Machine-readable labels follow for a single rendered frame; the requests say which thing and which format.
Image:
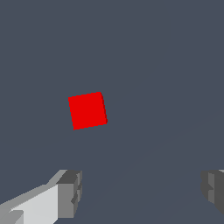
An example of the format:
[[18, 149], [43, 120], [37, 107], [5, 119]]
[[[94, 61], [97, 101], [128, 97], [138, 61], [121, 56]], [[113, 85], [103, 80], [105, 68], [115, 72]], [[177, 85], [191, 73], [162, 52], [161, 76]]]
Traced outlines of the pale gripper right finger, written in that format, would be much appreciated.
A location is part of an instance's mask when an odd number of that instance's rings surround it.
[[200, 178], [203, 196], [224, 214], [224, 170], [202, 171]]

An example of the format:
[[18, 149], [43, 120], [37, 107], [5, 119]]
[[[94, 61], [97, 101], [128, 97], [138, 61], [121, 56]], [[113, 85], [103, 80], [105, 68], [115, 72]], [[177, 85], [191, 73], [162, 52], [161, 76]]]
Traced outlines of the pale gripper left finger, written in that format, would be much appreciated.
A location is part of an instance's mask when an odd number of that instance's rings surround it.
[[55, 224], [73, 218], [82, 195], [82, 171], [59, 170], [45, 185], [0, 205], [0, 224]]

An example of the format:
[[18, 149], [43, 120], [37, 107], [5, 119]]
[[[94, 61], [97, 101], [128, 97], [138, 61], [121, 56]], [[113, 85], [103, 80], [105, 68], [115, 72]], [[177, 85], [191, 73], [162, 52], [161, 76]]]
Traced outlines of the red cube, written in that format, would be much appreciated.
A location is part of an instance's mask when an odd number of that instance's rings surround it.
[[68, 98], [68, 103], [75, 130], [104, 125], [108, 122], [101, 92], [72, 96]]

